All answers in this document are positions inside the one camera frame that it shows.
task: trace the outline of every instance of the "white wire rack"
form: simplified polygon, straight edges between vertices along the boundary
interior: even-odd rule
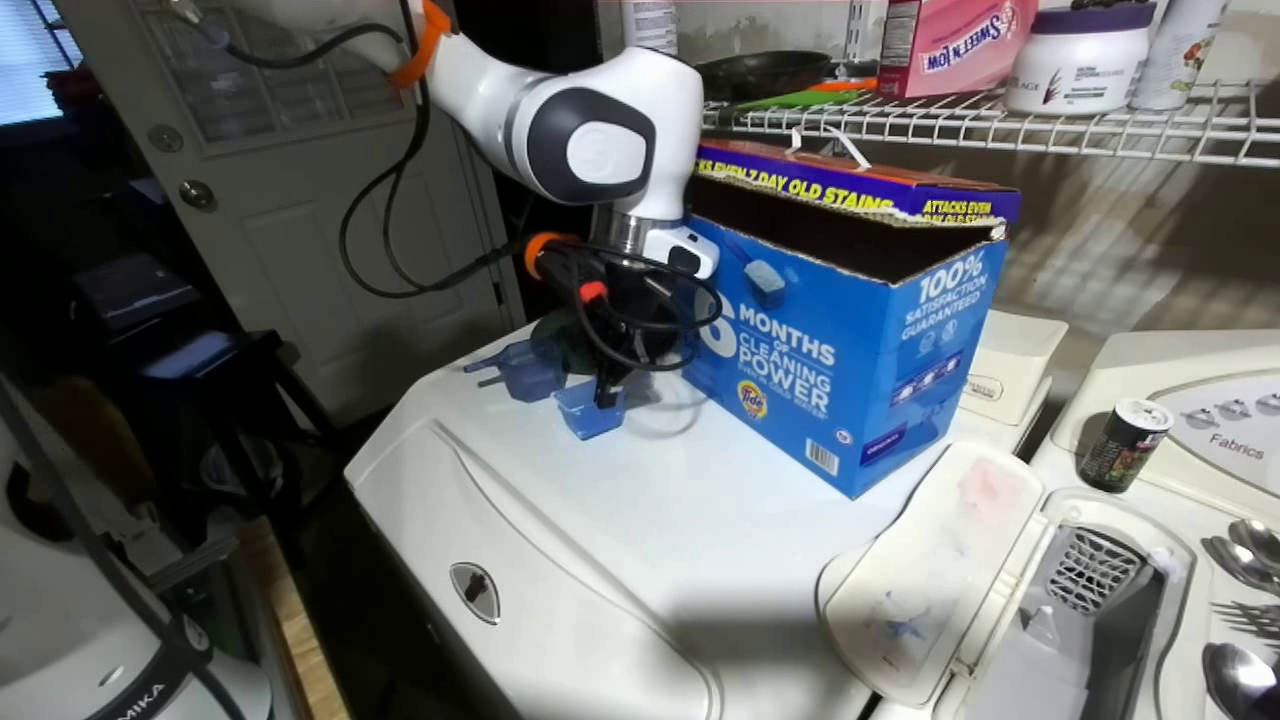
[[[869,95],[751,109],[730,125],[708,113],[708,133],[1280,166],[1280,115],[1259,115],[1257,83],[1201,83],[1181,113],[1107,115],[1017,115],[1006,113],[1001,91],[962,98]]]

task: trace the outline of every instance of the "blue box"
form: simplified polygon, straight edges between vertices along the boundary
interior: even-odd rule
[[[719,246],[724,317],[686,376],[862,495],[947,433],[1017,190],[763,142],[708,157],[688,224]]]

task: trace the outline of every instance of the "white washing machine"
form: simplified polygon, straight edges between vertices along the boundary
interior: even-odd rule
[[[1177,422],[1113,495],[1077,476],[1077,448],[1124,395]],[[1216,604],[1277,597],[1201,538],[1240,516],[1280,527],[1277,454],[1280,330],[1113,336],[1032,468],[958,454],[962,483],[926,483],[871,550],[827,562],[826,622],[875,720],[1222,720],[1201,647],[1259,638]]]
[[[951,436],[1010,454],[1059,336],[993,317]],[[836,660],[817,574],[869,548],[947,442],[846,500],[679,376],[578,438],[551,401],[460,371],[510,340],[425,376],[347,465],[479,676],[520,715],[862,715],[871,687]]]

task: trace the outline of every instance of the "washing machine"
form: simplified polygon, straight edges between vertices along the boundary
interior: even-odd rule
[[[578,438],[551,401],[478,379],[504,336],[413,382],[347,465],[488,706],[520,715],[862,715],[817,616],[833,556],[869,548],[958,436],[1010,454],[1064,324],[993,317],[951,436],[841,495],[679,376]]]
[[[1173,433],[1130,492],[1081,454],[1130,395]],[[1222,604],[1277,604],[1203,538],[1280,527],[1280,330],[1113,336],[1032,465],[951,454],[871,550],[836,556],[819,616],[875,720],[1222,720],[1203,644],[1259,647]]]

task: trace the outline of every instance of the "wire shelf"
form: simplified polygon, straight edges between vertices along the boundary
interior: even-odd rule
[[[1017,115],[1006,113],[1001,91],[958,98],[863,95],[751,109],[730,125],[708,113],[708,133],[1280,166],[1280,115],[1259,115],[1257,98],[1257,83],[1201,83],[1181,113]]]

